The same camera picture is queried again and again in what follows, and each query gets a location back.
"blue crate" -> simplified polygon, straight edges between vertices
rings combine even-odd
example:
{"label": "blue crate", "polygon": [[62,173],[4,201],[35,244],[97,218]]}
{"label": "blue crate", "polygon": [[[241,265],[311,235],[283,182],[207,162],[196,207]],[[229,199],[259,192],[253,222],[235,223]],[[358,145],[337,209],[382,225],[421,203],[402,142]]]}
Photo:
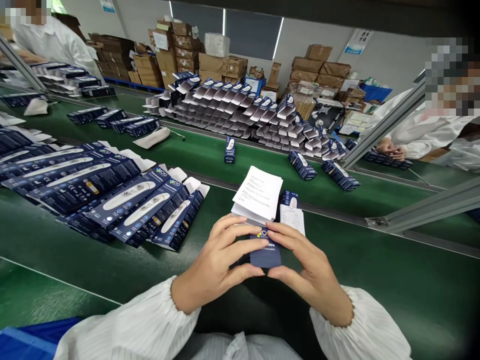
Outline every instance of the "blue crate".
{"label": "blue crate", "polygon": [[378,87],[373,85],[360,84],[360,89],[366,92],[363,99],[368,103],[370,100],[377,100],[382,103],[387,96],[392,92],[392,89],[385,87]]}
{"label": "blue crate", "polygon": [[6,327],[0,330],[0,358],[2,360],[52,360],[62,336],[79,317],[41,323],[25,327]]}

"workbench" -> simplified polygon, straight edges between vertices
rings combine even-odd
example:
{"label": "workbench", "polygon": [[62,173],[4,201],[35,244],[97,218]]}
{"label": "workbench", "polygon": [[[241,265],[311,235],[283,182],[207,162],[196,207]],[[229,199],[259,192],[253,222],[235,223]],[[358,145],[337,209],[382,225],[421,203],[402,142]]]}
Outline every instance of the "workbench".
{"label": "workbench", "polygon": [[[137,114],[145,104],[142,98],[122,94],[89,102]],[[282,177],[282,190],[298,193],[301,202],[357,217],[386,215],[434,194],[355,172],[353,176],[362,185],[345,193],[318,163],[313,164],[317,177],[304,182],[286,155],[240,143],[235,164],[224,164],[224,140],[187,130],[175,130],[186,136],[185,142],[171,134],[145,150],[133,144],[128,134],[101,129],[96,123],[70,122],[66,114],[81,108],[60,102],[49,108],[48,115],[28,118],[22,116],[23,109],[0,106],[1,111],[27,120],[26,127],[55,138],[105,140],[169,167],[215,179],[217,185],[225,184],[211,186],[179,253],[151,243],[138,249],[120,241],[99,243],[56,222],[53,215],[12,191],[0,189],[0,257],[117,303],[188,268],[213,223],[230,212],[235,192],[229,187],[241,184],[251,165]],[[327,254],[340,283],[365,289],[388,310],[412,346],[414,359],[449,359],[461,354],[470,340],[480,295],[478,259],[310,211],[304,211],[304,222],[307,237]],[[415,230],[480,248],[480,225],[464,214]],[[290,251],[282,249],[281,255],[284,265],[301,269]],[[269,334],[286,339],[304,359],[317,359],[320,354],[308,306],[269,278],[249,279],[204,306],[196,331]]]}

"white lab coat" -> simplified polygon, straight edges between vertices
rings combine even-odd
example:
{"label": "white lab coat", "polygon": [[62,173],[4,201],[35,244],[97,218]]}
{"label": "white lab coat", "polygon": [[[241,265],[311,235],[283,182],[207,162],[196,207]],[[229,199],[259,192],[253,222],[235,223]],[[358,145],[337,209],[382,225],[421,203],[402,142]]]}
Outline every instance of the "white lab coat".
{"label": "white lab coat", "polygon": [[83,68],[105,83],[88,46],[56,18],[47,17],[45,25],[16,23],[11,28],[15,42],[28,51],[52,62]]}
{"label": "white lab coat", "polygon": [[[195,334],[200,308],[186,315],[172,301],[175,276],[107,315],[92,316],[61,338],[54,360],[300,360],[283,340],[243,332]],[[408,360],[410,345],[389,313],[366,291],[343,286],[353,304],[349,327],[310,318],[328,360]]]}
{"label": "white lab coat", "polygon": [[[402,92],[384,103],[371,116],[365,134],[375,127],[390,111],[393,110],[411,91]],[[414,110],[395,129],[386,135],[393,145],[402,146],[408,159],[419,159],[429,152],[450,144],[457,138],[462,129],[476,116],[430,116],[424,115],[425,103]]]}

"white paper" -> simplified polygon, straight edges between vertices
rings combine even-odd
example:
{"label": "white paper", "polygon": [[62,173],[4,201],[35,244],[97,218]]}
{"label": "white paper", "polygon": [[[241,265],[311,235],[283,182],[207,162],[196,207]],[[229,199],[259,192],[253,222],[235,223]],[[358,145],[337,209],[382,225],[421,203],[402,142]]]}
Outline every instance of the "white paper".
{"label": "white paper", "polygon": [[296,207],[280,205],[280,222],[305,235],[304,212]]}
{"label": "white paper", "polygon": [[168,50],[169,49],[169,40],[167,35],[161,34],[159,32],[153,33],[153,39],[155,40],[155,46],[159,49]]}
{"label": "white paper", "polygon": [[277,213],[277,203],[283,182],[279,176],[250,166],[233,201],[262,218],[272,220]]}

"white label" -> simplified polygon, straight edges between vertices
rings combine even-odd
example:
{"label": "white label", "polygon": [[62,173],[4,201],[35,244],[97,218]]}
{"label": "white label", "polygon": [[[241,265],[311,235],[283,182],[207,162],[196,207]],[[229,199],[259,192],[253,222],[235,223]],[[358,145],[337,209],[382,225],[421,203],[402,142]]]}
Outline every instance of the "white label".
{"label": "white label", "polygon": [[167,35],[161,34],[159,32],[154,32],[153,39],[155,40],[155,46],[157,48],[163,50],[169,49],[169,39],[167,38]]}

